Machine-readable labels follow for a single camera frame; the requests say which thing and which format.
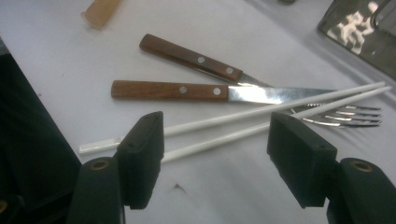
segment cutlery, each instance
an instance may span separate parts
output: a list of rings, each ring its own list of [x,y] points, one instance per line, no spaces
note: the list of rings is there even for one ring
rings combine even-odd
[[[126,80],[115,80],[111,87],[111,96],[113,98],[253,102],[271,105],[278,105],[326,92],[330,91]]]

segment utensil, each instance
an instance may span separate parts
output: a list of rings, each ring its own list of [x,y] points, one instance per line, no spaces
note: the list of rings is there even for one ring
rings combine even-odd
[[[205,72],[211,76],[232,82],[233,84],[237,84],[241,86],[271,87],[269,84],[243,73],[242,70],[238,68],[232,67],[226,63],[221,63],[219,61],[206,57],[203,54],[194,52],[190,49],[185,49],[179,45],[163,40],[154,35],[145,35],[140,42],[140,48],[146,52],[168,59],[172,62],[188,66],[192,69]],[[329,102],[320,102],[319,104],[317,104],[317,102],[311,102],[311,103],[314,103],[311,105],[321,105],[321,104],[327,104]],[[349,105],[349,106],[353,106],[357,110],[360,110],[361,108],[360,106],[354,106],[354,105]],[[304,108],[304,106],[301,106],[300,108],[295,108],[295,110],[300,110],[301,108],[307,109],[307,107]],[[381,110],[381,108],[374,108],[374,107],[366,107],[366,108],[370,108],[372,111]],[[359,119],[357,117],[349,117],[349,116],[346,116],[346,118],[353,120]],[[359,125],[361,122],[336,121],[334,123],[334,119],[329,119],[329,117],[327,117],[326,114],[322,116],[315,116],[312,118],[305,118],[304,120],[316,124],[321,124],[326,126],[337,126],[337,127],[375,127],[380,124],[380,122],[378,122],[376,125],[362,126]]]
[[[255,77],[245,74],[242,70],[206,57],[203,54],[185,49],[179,45],[161,39],[155,35],[145,35],[139,47],[146,52],[160,56],[189,68],[205,72],[211,76],[221,78],[241,86],[271,87]]]
[[[359,92],[372,91],[372,90],[378,89],[383,86],[385,86],[385,82],[378,82],[375,84],[360,86],[357,88],[352,88],[352,89],[343,90],[343,91],[332,91],[332,92],[324,93],[321,95],[315,95],[315,96],[307,97],[304,99],[298,99],[295,101],[286,102],[286,103],[283,103],[280,105],[262,106],[259,108],[243,111],[240,113],[234,113],[231,115],[216,117],[216,118],[212,118],[212,119],[204,119],[204,120],[199,120],[199,121],[195,121],[195,122],[190,122],[190,123],[185,123],[185,124],[181,124],[181,125],[168,127],[163,130],[163,134],[165,137],[167,137],[167,136],[172,136],[172,135],[176,135],[176,134],[180,134],[180,133],[191,132],[191,131],[195,131],[195,130],[199,130],[199,129],[203,129],[203,128],[208,128],[208,127],[232,122],[232,121],[239,120],[239,119],[247,119],[247,118],[251,118],[254,116],[263,115],[266,113],[289,109],[289,108],[296,107],[299,105],[306,105],[306,104],[309,104],[310,102],[319,102],[319,101],[337,99],[340,97],[348,96],[351,94],[356,94]],[[329,106],[327,106],[327,107],[321,106],[320,108],[322,110],[324,108],[331,109]],[[319,113],[321,112],[318,109],[317,110],[307,110],[307,111],[311,111],[311,113],[312,113],[312,111],[314,111],[314,112],[317,111]],[[117,137],[117,138],[111,138],[111,139],[93,142],[93,143],[89,143],[89,144],[84,144],[84,145],[79,146],[78,153],[79,154],[88,154],[88,153],[93,153],[93,152],[98,152],[98,151],[116,149],[118,144],[122,141],[122,139],[123,139],[123,137]]]
[[[336,108],[338,106],[351,104],[351,103],[354,103],[356,101],[359,101],[359,100],[362,100],[362,99],[365,99],[365,98],[380,94],[382,92],[389,91],[390,89],[391,89],[391,87],[383,87],[383,88],[378,88],[376,90],[367,91],[367,92],[364,92],[364,93],[361,93],[361,94],[358,94],[358,95],[349,96],[349,97],[347,97],[345,99],[342,99],[342,100],[334,101],[334,102],[326,104],[326,105],[317,106],[317,107],[314,107],[314,108],[311,108],[311,109],[308,109],[308,110],[293,114],[292,116],[297,118],[297,119],[303,119],[303,118],[311,117],[311,116],[314,116],[316,114],[320,114],[320,113],[323,113],[325,111],[334,109],[334,108]],[[192,145],[192,146],[182,147],[182,148],[179,148],[179,149],[168,151],[168,152],[166,152],[164,154],[162,163],[178,160],[178,159],[181,159],[181,158],[196,154],[198,152],[202,152],[202,151],[214,148],[214,147],[219,147],[219,146],[222,146],[224,144],[231,143],[233,141],[242,139],[244,137],[251,136],[253,134],[261,133],[263,131],[268,130],[269,127],[270,127],[270,122],[266,122],[264,124],[256,125],[254,127],[247,128],[247,129],[244,129],[244,130],[239,131],[239,132],[223,135],[221,137],[214,138],[212,140],[208,140],[206,142],[202,142],[202,143],[198,143],[198,144],[195,144],[195,145]]]
[[[329,91],[124,80],[115,80],[111,87],[111,96],[114,98],[253,102],[271,105],[326,92]]]

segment stainless steel surface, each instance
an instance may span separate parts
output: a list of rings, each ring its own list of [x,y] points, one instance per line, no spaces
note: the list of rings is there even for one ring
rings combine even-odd
[[[291,111],[298,113],[306,110],[306,106],[294,107]],[[378,127],[382,121],[382,108],[341,106],[337,109],[327,111],[309,118],[305,121],[340,128],[368,128]]]
[[[258,80],[258,79],[255,78],[255,77],[251,77],[251,76],[249,76],[249,75],[247,75],[247,74],[245,74],[245,73],[243,73],[243,74],[241,75],[241,77],[240,77],[239,80],[238,80],[238,83],[235,83],[235,84],[238,84],[238,85],[240,85],[240,86],[262,86],[262,87],[272,87],[271,85],[269,85],[269,84],[267,84],[267,83],[265,83],[265,82],[262,82],[262,81]]]
[[[278,105],[284,102],[314,96],[330,91],[315,89],[271,88],[271,87],[241,87],[228,88],[230,102],[255,102]]]
[[[394,0],[336,0],[318,28],[367,63],[396,78],[396,12],[391,2]]]

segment brass rivet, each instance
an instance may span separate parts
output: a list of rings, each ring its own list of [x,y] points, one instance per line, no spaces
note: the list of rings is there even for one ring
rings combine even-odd
[[[226,72],[227,74],[232,74],[232,73],[233,73],[233,69],[232,69],[231,67],[229,67],[229,68],[227,68],[227,69],[225,70],[225,72]]]
[[[213,89],[213,94],[220,95],[221,94],[221,89],[219,89],[219,88]]]
[[[198,63],[204,63],[205,62],[205,58],[204,57],[199,57],[198,58]]]
[[[103,170],[109,165],[108,161],[96,161],[91,164],[91,170]]]
[[[374,170],[373,166],[371,166],[370,164],[368,164],[364,161],[352,161],[351,165],[353,167],[355,167],[355,169],[360,170],[362,172],[366,172],[366,173],[370,173]]]
[[[0,201],[0,214],[6,211],[8,208],[8,202],[5,200]]]

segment wooden knife handle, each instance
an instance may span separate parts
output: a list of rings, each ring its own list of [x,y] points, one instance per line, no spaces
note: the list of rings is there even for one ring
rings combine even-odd
[[[115,80],[111,87],[111,96],[144,100],[225,102],[228,100],[228,86]]]
[[[167,60],[189,68],[204,71],[208,74],[225,79],[232,83],[238,83],[242,70],[221,63],[205,55],[185,49],[179,45],[163,40],[155,35],[145,35],[140,42],[143,51],[160,56]]]

